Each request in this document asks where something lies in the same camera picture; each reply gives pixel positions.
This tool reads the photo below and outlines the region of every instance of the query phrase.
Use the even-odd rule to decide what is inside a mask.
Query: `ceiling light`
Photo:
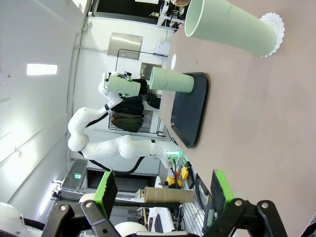
[[[26,74],[28,76],[35,75],[52,75],[57,73],[57,65],[51,64],[33,64],[28,63]]]

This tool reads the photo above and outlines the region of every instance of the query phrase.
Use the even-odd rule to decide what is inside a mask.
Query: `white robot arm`
[[[122,77],[117,72],[111,73],[112,76]],[[108,78],[103,74],[99,84],[99,92],[103,94],[109,102],[99,110],[90,108],[80,108],[70,119],[68,130],[71,137],[68,147],[73,152],[82,152],[86,159],[110,158],[120,154],[123,158],[135,157],[157,157],[166,168],[172,160],[166,156],[167,152],[179,151],[179,147],[173,142],[162,142],[152,140],[134,141],[130,135],[125,135],[113,140],[98,143],[90,143],[89,138],[84,134],[84,129],[106,117],[112,108],[122,102],[122,97],[113,92],[108,92]]]

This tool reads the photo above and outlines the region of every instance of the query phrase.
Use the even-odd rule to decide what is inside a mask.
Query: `table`
[[[231,2],[257,17],[280,14],[280,49],[258,57],[178,30],[167,68],[176,54],[175,71],[205,72],[210,81],[197,146],[187,149],[171,129],[174,92],[163,92],[159,116],[205,184],[213,169],[224,170],[233,191],[251,203],[272,200],[288,235],[297,237],[316,212],[316,2]]]

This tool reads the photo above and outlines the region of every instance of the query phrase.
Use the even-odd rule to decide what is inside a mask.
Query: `mint green cup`
[[[150,76],[150,90],[171,90],[190,93],[194,86],[192,76],[153,67]]]
[[[128,95],[138,95],[140,83],[128,81],[124,78],[110,76],[108,84],[108,92],[124,93]]]
[[[264,56],[274,48],[277,32],[226,0],[192,0],[185,21],[188,37],[226,44]]]

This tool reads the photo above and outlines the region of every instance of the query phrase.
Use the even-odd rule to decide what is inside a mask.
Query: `green light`
[[[80,178],[81,178],[81,174],[75,173],[75,179],[80,179]]]

